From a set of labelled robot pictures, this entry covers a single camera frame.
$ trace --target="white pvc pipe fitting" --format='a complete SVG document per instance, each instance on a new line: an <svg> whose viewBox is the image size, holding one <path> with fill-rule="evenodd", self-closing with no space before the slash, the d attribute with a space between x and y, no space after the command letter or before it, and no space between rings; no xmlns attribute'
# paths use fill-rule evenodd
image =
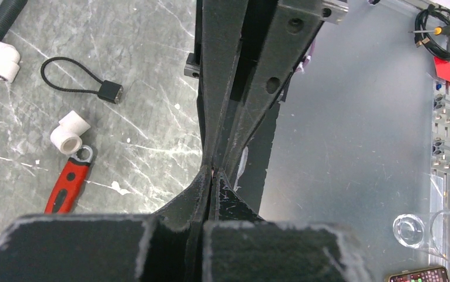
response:
<svg viewBox="0 0 450 282"><path fill-rule="evenodd" d="M0 80L13 82L19 71L21 56L14 46L0 42Z"/></svg>
<svg viewBox="0 0 450 282"><path fill-rule="evenodd" d="M80 136L89 128L90 125L72 110L59 121L59 126L52 131L51 141L61 153L71 155L80 149L83 144Z"/></svg>

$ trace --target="gray marble surface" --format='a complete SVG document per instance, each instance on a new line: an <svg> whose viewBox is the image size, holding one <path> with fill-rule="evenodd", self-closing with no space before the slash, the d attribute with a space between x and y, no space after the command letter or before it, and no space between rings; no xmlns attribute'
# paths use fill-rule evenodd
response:
<svg viewBox="0 0 450 282"><path fill-rule="evenodd" d="M49 136L71 110L92 125L82 139L96 150L75 213L150 213L187 187L202 153L197 81L183 76L194 15L194 0L28 1L4 39L21 53L21 70L0 82L0 232L43 212L67 160ZM121 103L48 87L39 70L54 56L121 83ZM67 62L47 74L64 87L99 88Z"/></svg>

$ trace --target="red card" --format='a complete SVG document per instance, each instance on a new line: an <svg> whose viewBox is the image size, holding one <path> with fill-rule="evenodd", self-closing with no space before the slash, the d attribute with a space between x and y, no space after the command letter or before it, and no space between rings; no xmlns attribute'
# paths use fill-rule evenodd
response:
<svg viewBox="0 0 450 282"><path fill-rule="evenodd" d="M450 82L450 62L434 57L434 66L436 67L436 75Z"/></svg>

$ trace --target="metal ring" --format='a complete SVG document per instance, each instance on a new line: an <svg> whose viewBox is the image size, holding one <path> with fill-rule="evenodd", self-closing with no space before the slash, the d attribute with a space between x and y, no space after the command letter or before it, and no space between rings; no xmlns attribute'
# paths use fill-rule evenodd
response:
<svg viewBox="0 0 450 282"><path fill-rule="evenodd" d="M89 156L88 156L86 159L83 159L83 160L82 160L82 159L80 159L80 158L78 157L77 153L78 153L78 151L80 151L81 149L85 149L85 150L88 151ZM93 158L93 150L92 150L92 148L91 148L90 146L82 145L82 146L80 147L80 149L78 149L78 151L76 151L76 153L74 153L74 154L71 155L71 157L72 157L73 159L75 159L75 160L77 160L77 161L79 161L79 162L82 162L82 163L90 163L90 162L92 162L92 158Z"/></svg>

